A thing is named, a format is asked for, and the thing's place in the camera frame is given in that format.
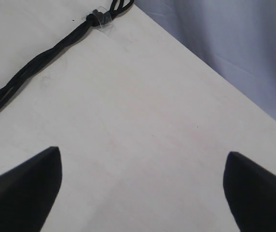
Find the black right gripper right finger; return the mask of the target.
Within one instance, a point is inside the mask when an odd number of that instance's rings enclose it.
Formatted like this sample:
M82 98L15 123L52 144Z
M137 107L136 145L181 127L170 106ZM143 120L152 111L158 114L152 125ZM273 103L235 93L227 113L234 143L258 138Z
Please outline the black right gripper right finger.
M227 155L223 189L242 232L276 232L276 175L239 152Z

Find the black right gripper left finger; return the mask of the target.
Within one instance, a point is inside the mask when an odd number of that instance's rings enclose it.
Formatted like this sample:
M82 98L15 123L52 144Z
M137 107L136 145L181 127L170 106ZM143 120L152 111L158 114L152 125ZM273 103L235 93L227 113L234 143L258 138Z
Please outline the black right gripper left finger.
M49 147L0 175L0 232L39 232L61 182L58 147Z

